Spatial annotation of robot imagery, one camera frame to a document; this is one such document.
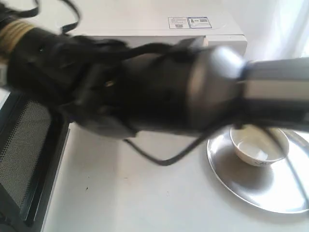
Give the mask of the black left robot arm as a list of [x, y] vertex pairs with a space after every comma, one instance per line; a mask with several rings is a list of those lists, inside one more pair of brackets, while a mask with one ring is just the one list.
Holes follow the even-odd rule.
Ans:
[[309, 60], [247, 62], [196, 39], [130, 47], [27, 21], [39, 7], [0, 6], [1, 88], [28, 95], [97, 134], [209, 136], [234, 124], [309, 130]]

